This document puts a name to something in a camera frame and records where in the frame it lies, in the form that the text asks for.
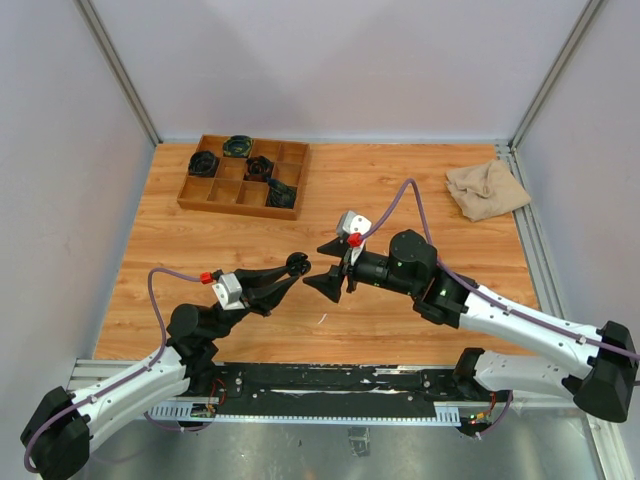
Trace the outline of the black round charging case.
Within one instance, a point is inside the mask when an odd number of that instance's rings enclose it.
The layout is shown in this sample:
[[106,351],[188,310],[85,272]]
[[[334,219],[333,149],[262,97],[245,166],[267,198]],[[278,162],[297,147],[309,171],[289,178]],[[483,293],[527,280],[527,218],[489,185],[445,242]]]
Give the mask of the black round charging case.
[[286,260],[286,268],[289,276],[304,276],[311,270],[311,262],[307,254],[294,252]]

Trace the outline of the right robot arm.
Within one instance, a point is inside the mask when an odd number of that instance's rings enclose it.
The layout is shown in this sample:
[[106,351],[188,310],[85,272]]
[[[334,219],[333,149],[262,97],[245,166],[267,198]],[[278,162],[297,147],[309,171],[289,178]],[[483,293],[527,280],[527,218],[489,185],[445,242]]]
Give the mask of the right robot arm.
[[413,230],[395,234],[388,255],[356,246],[358,235],[319,247],[339,258],[306,285],[333,302],[366,284],[408,295],[423,319],[501,338],[530,351],[507,356],[467,348],[453,375],[455,392],[474,400],[488,391],[520,390],[570,399],[584,412],[614,423],[627,420],[639,355],[629,329],[571,322],[510,301],[441,265],[437,250]]

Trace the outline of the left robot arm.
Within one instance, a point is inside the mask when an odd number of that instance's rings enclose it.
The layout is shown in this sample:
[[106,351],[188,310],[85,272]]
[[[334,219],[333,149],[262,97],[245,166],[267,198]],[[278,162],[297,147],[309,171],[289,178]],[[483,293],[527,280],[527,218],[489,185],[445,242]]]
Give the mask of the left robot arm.
[[271,269],[198,277],[151,269],[149,281],[162,273],[210,286],[215,303],[176,307],[170,320],[158,322],[160,346],[121,373],[83,389],[58,386],[47,392],[20,435],[25,469],[43,479],[68,479],[107,439],[158,403],[186,392],[207,393],[214,383],[215,340],[228,336],[249,314],[269,316],[310,268],[307,256],[296,252]]

